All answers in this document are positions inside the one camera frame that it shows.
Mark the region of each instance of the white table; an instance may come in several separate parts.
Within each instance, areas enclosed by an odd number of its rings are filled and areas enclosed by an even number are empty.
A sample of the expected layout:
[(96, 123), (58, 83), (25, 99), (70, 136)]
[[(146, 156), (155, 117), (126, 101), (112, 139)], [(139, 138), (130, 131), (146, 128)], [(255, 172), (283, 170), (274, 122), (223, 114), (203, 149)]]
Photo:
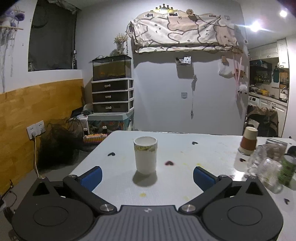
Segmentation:
[[(140, 136), (158, 140), (156, 175), (141, 180), (136, 173), (133, 141)], [(246, 162), (238, 153), (241, 136), (216, 136), (208, 134), (179, 134), (143, 131), (115, 131), (95, 148), (71, 174), (81, 175), (94, 166), (103, 171), (102, 182), (93, 190), (106, 201), (120, 209), (121, 205), (181, 205), (202, 193), (193, 181), (193, 170), (201, 166), (218, 176), (226, 174), (234, 181), (244, 178)], [(258, 138), (258, 145), (266, 137)], [(289, 143), (292, 139), (276, 138)], [(173, 166), (166, 166), (172, 161)], [(296, 237), (296, 191), (287, 187), (279, 194), (269, 192), (284, 218), (279, 241), (292, 241)], [(287, 205), (284, 198), (290, 200)]]

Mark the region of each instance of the white cup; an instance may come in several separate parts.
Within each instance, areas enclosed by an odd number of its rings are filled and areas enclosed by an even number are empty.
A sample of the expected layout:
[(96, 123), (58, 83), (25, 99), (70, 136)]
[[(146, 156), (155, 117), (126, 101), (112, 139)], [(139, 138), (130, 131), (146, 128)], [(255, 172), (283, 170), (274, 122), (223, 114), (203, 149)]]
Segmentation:
[(144, 175), (156, 171), (157, 139), (139, 137), (133, 142), (138, 172)]

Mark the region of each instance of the crown decoration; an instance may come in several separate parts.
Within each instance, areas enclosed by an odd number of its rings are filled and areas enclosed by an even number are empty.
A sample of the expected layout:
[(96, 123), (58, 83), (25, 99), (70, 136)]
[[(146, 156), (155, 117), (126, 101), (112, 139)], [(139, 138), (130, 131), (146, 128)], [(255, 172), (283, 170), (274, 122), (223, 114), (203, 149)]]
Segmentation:
[(163, 4), (163, 6), (159, 5), (159, 8), (156, 7), (154, 10), (151, 10), (151, 12), (159, 12), (159, 13), (167, 13), (167, 12), (175, 12), (177, 11), (176, 9), (173, 9), (173, 7), (169, 7), (169, 5), (165, 6), (165, 4)]

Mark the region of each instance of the ceiling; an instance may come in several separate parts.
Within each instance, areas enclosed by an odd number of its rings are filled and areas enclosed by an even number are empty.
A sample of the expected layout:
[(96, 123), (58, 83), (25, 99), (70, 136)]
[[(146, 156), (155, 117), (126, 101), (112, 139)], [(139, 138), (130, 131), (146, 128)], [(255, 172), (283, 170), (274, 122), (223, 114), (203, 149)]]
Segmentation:
[[(67, 0), (69, 3), (82, 9), (86, 6), (107, 0)], [(296, 17), (290, 12), (282, 18), (279, 12), (282, 6), (277, 0), (235, 0), (241, 4), (245, 25), (259, 21), (261, 27), (270, 31), (247, 31), (248, 49), (276, 42), (292, 34), (296, 34)]]

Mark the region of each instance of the cartoon blanket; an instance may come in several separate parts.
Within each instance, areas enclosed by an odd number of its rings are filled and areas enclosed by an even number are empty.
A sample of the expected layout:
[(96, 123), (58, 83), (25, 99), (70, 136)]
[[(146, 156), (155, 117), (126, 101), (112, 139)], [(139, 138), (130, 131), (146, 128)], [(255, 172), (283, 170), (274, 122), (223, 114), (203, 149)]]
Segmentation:
[(238, 49), (234, 24), (212, 14), (189, 16), (145, 12), (131, 21), (127, 33), (136, 52)]

